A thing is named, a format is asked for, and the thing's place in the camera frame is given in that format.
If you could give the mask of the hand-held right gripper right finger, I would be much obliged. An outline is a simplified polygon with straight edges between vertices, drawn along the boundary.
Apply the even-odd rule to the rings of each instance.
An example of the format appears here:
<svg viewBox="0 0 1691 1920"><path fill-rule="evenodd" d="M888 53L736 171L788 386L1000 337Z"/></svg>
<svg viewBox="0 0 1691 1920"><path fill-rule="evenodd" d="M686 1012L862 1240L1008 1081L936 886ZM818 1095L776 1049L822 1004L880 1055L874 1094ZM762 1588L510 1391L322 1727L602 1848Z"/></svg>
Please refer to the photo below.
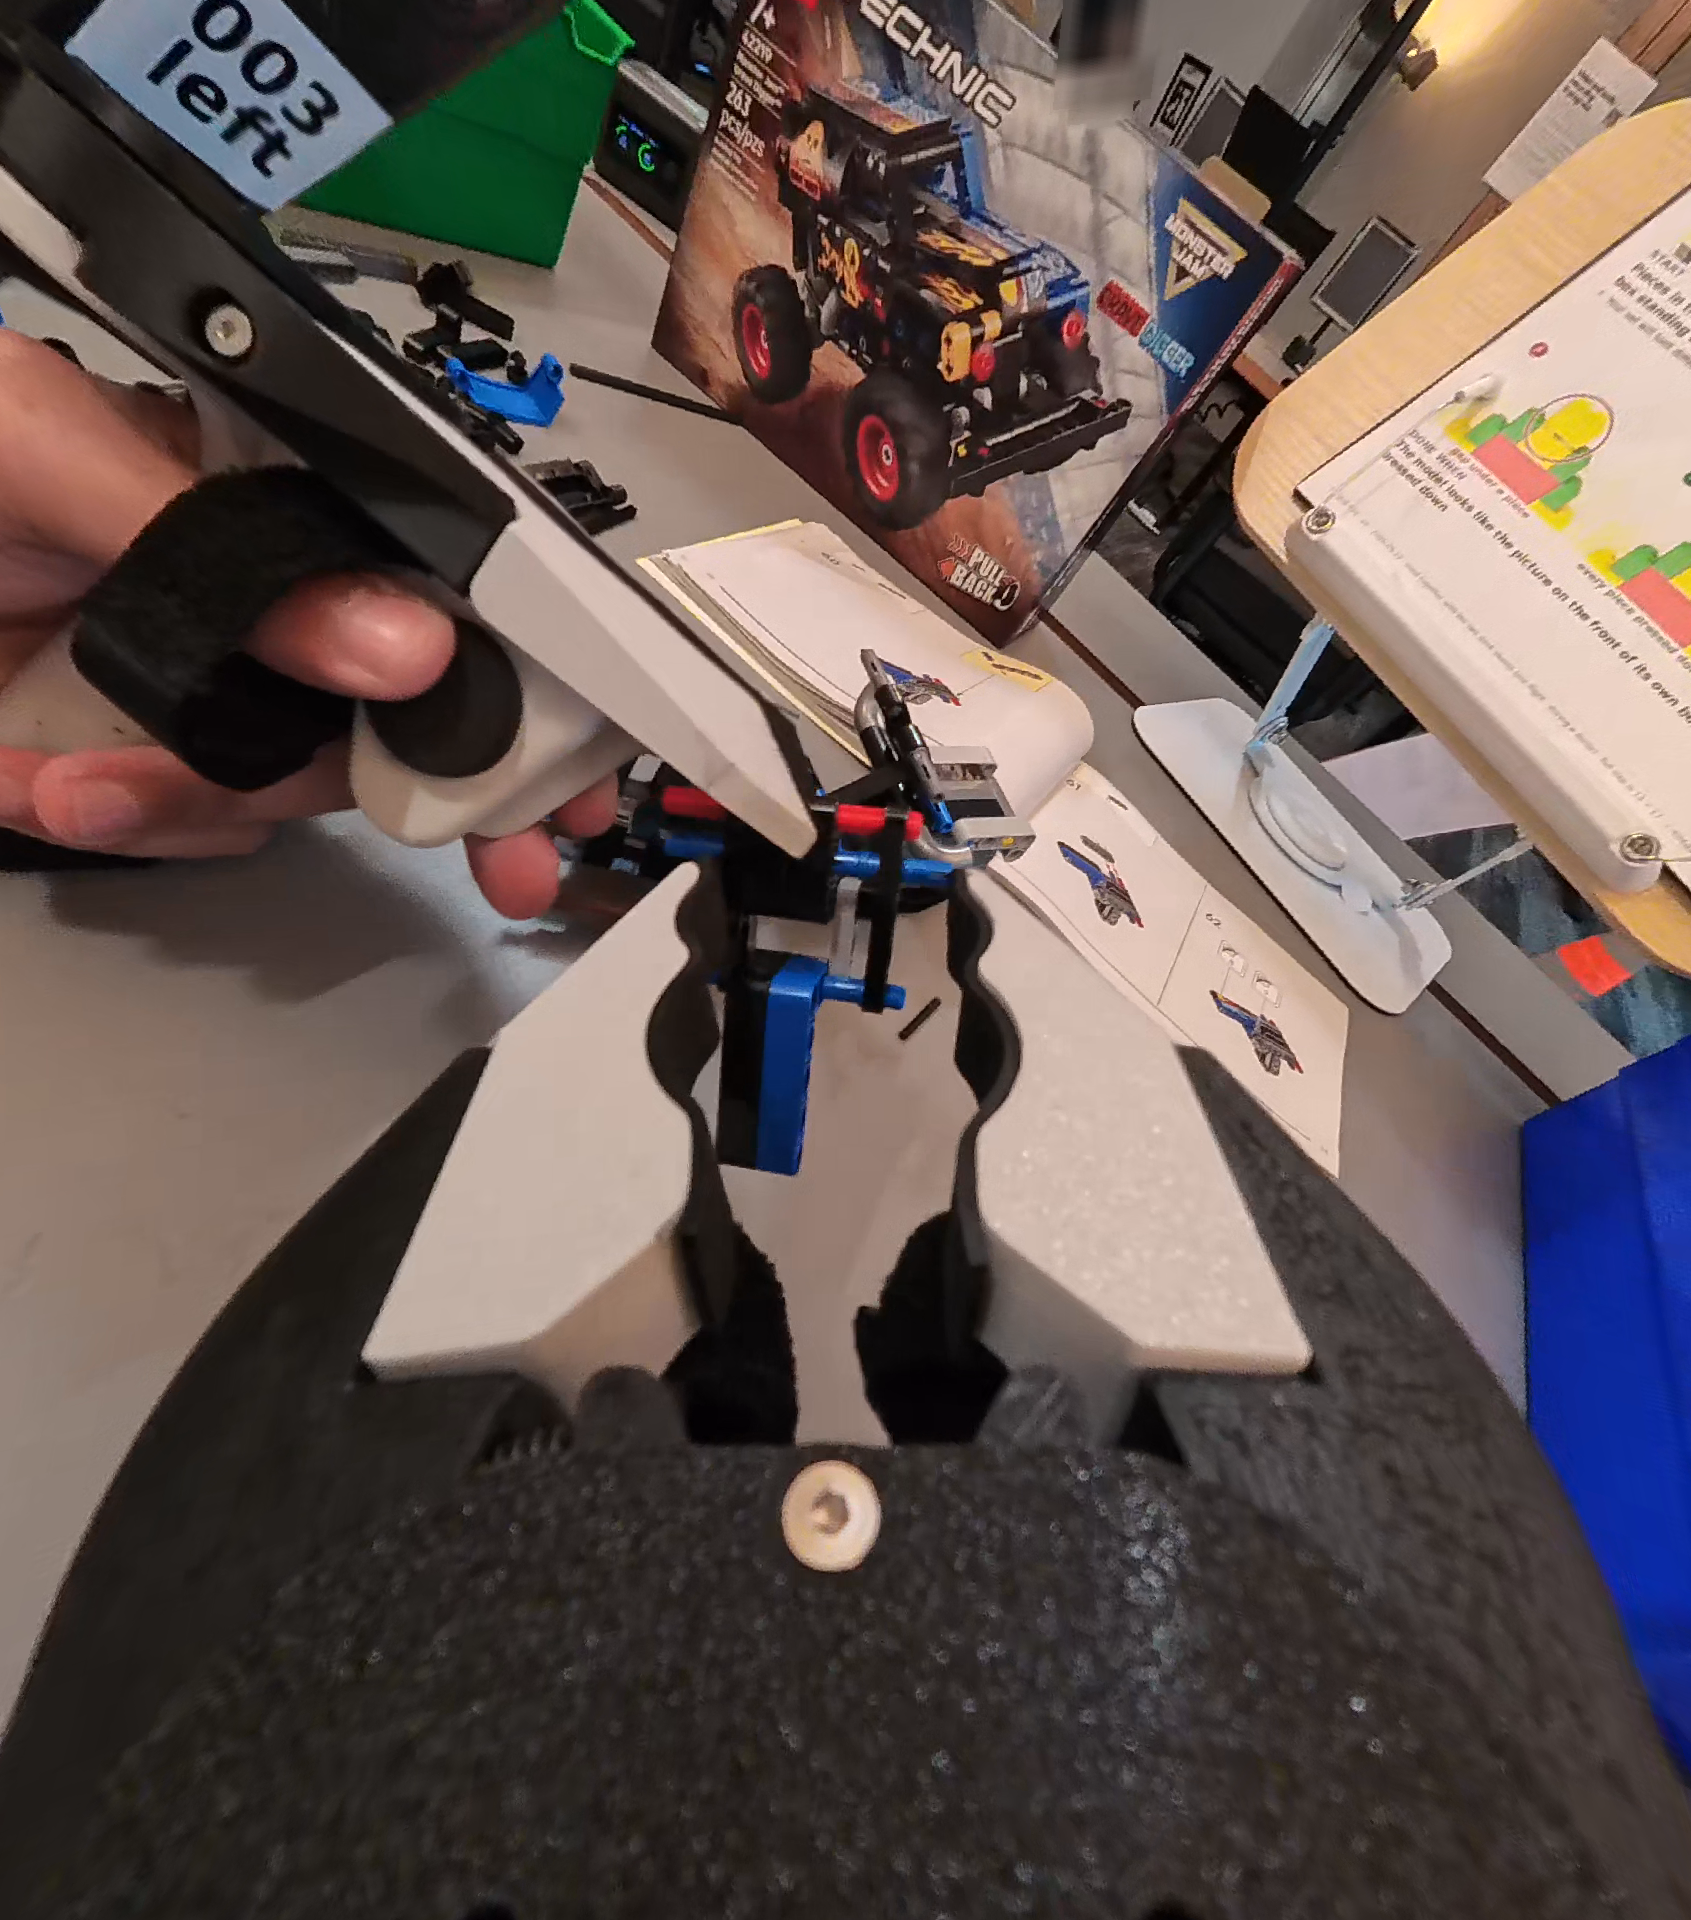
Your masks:
<svg viewBox="0 0 1691 1920"><path fill-rule="evenodd" d="M1088 1435L1158 1373L1299 1377L1311 1344L1180 1046L996 877L952 906L982 1344L1054 1369Z"/></svg>

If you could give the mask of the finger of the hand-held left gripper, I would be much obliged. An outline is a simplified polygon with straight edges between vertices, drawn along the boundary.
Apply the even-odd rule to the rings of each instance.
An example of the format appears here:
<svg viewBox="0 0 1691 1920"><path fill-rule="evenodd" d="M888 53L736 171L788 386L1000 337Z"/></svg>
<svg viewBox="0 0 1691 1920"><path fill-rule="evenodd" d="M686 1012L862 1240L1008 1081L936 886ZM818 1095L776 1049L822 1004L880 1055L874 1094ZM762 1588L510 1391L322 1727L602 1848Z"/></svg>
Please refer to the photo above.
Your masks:
<svg viewBox="0 0 1691 1920"><path fill-rule="evenodd" d="M484 624L790 856L814 849L788 713L588 534L520 511L478 566Z"/></svg>

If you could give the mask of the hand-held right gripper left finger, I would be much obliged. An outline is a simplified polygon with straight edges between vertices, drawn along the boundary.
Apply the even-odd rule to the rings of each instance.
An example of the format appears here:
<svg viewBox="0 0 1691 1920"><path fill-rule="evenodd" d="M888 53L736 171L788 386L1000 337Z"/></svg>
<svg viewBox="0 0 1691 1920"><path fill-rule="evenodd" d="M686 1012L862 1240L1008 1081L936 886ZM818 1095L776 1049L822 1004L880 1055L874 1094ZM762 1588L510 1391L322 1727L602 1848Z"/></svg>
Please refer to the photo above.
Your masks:
<svg viewBox="0 0 1691 1920"><path fill-rule="evenodd" d="M378 1380L572 1405L716 1326L716 876L680 866L510 1019L364 1344Z"/></svg>

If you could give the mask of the black and blue lego subassembly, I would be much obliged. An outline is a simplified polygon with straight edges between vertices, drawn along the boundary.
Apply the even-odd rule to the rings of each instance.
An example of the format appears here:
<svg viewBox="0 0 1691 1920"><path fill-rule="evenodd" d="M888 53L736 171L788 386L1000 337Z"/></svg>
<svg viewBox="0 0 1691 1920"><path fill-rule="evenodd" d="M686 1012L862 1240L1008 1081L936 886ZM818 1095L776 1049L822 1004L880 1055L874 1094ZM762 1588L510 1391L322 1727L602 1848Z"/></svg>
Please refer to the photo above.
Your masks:
<svg viewBox="0 0 1691 1920"><path fill-rule="evenodd" d="M670 761L624 767L618 822L586 862L648 880L698 862L720 880L728 937L716 1150L722 1162L792 1176L804 1162L818 1016L838 1004L898 1014L894 951L904 911L940 904L954 866L928 849L926 813L896 763L816 797L816 841L794 856Z"/></svg>

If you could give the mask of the grey lego chassis assembly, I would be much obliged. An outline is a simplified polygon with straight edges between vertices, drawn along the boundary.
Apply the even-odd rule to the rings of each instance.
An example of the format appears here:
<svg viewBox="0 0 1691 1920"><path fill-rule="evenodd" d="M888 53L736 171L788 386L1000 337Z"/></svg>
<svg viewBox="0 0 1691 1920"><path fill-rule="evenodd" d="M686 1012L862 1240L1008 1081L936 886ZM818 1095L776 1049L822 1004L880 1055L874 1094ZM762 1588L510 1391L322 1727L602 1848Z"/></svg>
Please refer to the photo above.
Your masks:
<svg viewBox="0 0 1691 1920"><path fill-rule="evenodd" d="M990 866L1024 857L1034 846L1032 823L1020 818L998 778L998 755L986 746L936 740L924 719L962 699L936 674L860 654L864 685L854 707L858 741L868 772L882 780L874 791L906 801L920 815L918 841L930 857L950 866Z"/></svg>

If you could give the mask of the pile of black lego pieces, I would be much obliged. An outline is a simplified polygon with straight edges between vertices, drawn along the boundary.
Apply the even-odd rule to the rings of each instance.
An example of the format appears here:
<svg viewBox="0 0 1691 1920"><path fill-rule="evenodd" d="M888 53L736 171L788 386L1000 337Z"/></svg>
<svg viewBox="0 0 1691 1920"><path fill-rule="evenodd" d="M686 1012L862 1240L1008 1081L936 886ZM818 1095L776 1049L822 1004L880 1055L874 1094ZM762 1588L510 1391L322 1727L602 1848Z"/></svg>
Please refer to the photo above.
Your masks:
<svg viewBox="0 0 1691 1920"><path fill-rule="evenodd" d="M626 486L570 451L534 454L532 429L552 428L568 399L570 367L550 350L528 356L514 316L484 297L460 257L424 259L406 249L340 238L304 221L268 219L260 232L302 280L328 293L330 318L410 399L416 416L394 440L402 454L432 429L420 469L466 501L496 507L508 489L600 535L630 524Z"/></svg>

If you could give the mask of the long black lego axle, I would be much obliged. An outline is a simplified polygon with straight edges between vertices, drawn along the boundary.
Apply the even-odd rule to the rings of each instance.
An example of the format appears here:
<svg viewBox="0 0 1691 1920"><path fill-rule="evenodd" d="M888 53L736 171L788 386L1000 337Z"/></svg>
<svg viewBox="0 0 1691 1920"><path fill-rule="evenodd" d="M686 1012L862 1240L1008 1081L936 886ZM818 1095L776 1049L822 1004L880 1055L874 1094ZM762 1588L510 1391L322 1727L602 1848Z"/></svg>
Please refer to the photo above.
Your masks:
<svg viewBox="0 0 1691 1920"><path fill-rule="evenodd" d="M618 371L608 371L604 367L572 362L568 365L568 376L570 380L582 382L586 386L614 392L618 395L642 399L646 404L688 414L692 418L714 419L714 422L732 424L732 425L742 424L742 419L730 407L722 407L698 395L686 395L680 392L658 387Z"/></svg>

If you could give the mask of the lego set box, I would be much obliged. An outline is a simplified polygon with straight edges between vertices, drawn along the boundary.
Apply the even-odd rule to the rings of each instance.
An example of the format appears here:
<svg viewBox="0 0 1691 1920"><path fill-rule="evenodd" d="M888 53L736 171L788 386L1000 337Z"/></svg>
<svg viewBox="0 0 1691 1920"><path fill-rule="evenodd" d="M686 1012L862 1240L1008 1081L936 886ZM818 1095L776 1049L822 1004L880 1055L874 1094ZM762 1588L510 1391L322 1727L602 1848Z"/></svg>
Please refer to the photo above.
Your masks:
<svg viewBox="0 0 1691 1920"><path fill-rule="evenodd" d="M1004 3L740 3L654 345L1010 643L1299 269Z"/></svg>

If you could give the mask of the white instruction booklet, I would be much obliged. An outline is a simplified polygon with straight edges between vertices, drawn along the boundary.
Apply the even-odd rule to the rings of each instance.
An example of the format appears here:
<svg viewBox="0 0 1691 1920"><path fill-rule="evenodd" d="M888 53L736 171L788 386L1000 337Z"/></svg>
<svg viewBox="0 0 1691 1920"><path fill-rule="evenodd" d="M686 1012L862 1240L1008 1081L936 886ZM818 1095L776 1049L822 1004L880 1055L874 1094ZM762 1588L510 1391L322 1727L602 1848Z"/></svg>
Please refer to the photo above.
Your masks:
<svg viewBox="0 0 1691 1920"><path fill-rule="evenodd" d="M820 522L676 546L642 567L852 755L876 654L938 758L992 760L1034 841L996 872L1176 1043L1196 1046L1327 1174L1339 1170L1349 1016L1088 761L1090 707L1044 668L982 643Z"/></svg>

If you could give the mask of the green plastic bin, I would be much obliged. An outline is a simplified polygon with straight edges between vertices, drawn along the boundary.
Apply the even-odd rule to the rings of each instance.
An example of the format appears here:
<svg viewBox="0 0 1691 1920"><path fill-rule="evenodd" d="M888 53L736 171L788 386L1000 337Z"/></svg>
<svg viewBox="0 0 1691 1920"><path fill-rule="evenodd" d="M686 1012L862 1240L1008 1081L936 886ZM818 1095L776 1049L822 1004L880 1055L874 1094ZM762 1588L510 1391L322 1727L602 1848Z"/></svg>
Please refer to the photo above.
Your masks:
<svg viewBox="0 0 1691 1920"><path fill-rule="evenodd" d="M632 45L602 3L564 3L298 203L552 269Z"/></svg>

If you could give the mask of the black device with display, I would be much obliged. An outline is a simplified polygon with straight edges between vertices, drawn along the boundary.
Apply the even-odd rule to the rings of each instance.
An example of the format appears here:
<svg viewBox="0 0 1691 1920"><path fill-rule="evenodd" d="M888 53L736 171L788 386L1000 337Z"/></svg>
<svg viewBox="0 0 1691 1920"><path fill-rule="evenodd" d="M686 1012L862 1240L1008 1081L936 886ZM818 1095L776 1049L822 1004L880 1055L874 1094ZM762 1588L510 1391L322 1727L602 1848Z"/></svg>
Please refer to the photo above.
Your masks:
<svg viewBox="0 0 1691 1920"><path fill-rule="evenodd" d="M618 65L594 171L676 232L710 125L708 105L644 60Z"/></svg>

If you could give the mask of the wooden instruction stand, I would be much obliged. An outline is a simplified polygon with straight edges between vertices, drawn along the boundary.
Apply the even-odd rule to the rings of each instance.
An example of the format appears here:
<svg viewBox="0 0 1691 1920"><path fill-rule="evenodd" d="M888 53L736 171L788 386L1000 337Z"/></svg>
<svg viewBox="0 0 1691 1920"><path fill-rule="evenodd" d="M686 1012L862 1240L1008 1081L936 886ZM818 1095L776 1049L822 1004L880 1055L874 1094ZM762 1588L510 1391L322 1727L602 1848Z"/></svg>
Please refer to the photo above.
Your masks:
<svg viewBox="0 0 1691 1920"><path fill-rule="evenodd" d="M1407 880L1297 765L1343 642L1645 958L1691 977L1691 99L1565 160L1249 429L1241 528L1311 611L1257 718L1146 705L1146 751L1343 981L1447 963Z"/></svg>

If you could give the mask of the white paper notice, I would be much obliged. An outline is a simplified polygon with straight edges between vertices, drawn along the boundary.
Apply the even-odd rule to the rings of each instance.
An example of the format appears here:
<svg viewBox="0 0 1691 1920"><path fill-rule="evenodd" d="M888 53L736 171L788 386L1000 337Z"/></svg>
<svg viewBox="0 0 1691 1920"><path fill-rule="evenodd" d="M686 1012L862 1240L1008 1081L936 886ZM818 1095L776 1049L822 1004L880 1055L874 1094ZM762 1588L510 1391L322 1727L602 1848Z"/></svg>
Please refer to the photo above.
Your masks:
<svg viewBox="0 0 1691 1920"><path fill-rule="evenodd" d="M1483 176L1489 194L1515 201L1569 156L1629 117L1655 89L1655 75L1599 38L1531 113Z"/></svg>

